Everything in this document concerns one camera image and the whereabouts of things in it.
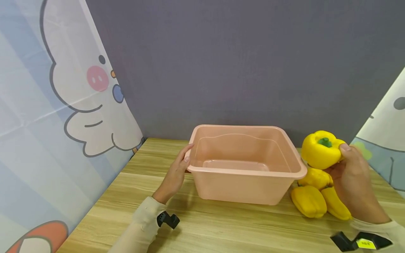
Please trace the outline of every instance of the cartoon eye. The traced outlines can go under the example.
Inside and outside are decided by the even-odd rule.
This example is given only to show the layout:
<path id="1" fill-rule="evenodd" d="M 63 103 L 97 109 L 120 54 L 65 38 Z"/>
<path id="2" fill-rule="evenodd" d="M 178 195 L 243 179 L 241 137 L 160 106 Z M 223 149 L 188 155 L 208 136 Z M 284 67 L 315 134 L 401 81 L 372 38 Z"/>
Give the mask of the cartoon eye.
<path id="1" fill-rule="evenodd" d="M 100 56 L 98 57 L 98 60 L 100 61 L 101 64 L 105 64 L 105 58 L 104 58 L 104 56 L 100 55 Z"/>
<path id="2" fill-rule="evenodd" d="M 405 97 L 397 98 L 394 102 L 394 108 L 397 110 L 405 109 Z"/>

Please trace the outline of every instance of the wrist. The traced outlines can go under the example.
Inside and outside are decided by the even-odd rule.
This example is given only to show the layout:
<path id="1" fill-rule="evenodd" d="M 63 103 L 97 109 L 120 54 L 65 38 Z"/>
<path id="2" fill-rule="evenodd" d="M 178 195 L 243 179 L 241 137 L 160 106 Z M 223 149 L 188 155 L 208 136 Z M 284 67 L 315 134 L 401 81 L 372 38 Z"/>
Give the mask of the wrist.
<path id="1" fill-rule="evenodd" d="M 350 212 L 354 218 L 367 223 L 384 224 L 391 221 L 391 218 L 384 211 L 376 198 L 358 201 L 356 205 L 350 209 Z"/>
<path id="2" fill-rule="evenodd" d="M 160 187 L 152 194 L 152 198 L 164 205 L 166 205 L 171 197 L 172 195 L 169 192 Z"/>

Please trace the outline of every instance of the green pepper stem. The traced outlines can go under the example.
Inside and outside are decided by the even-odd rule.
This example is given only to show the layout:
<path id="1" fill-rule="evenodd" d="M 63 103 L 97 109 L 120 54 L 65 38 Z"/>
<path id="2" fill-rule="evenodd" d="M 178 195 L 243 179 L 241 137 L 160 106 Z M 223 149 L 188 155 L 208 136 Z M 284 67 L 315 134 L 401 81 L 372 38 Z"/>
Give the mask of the green pepper stem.
<path id="1" fill-rule="evenodd" d="M 330 142 L 329 138 L 325 137 L 318 141 L 319 144 L 324 145 L 325 147 L 331 148 L 332 143 Z"/>

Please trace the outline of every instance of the pink nose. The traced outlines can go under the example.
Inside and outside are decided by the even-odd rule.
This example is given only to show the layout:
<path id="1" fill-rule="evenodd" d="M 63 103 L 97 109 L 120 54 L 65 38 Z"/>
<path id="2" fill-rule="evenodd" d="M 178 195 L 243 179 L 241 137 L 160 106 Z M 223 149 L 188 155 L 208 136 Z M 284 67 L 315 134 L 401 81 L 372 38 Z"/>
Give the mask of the pink nose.
<path id="1" fill-rule="evenodd" d="M 107 73 L 99 66 L 91 66 L 87 70 L 87 82 L 95 91 L 104 91 L 108 87 Z"/>

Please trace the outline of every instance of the gray wall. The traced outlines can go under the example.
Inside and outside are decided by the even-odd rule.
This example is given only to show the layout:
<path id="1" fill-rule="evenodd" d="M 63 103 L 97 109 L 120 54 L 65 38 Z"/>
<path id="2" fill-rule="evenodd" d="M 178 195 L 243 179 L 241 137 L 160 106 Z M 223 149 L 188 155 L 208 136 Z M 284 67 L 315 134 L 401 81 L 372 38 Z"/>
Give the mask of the gray wall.
<path id="1" fill-rule="evenodd" d="M 204 123 L 349 142 L 405 64 L 405 1 L 87 3 L 145 137 Z"/>

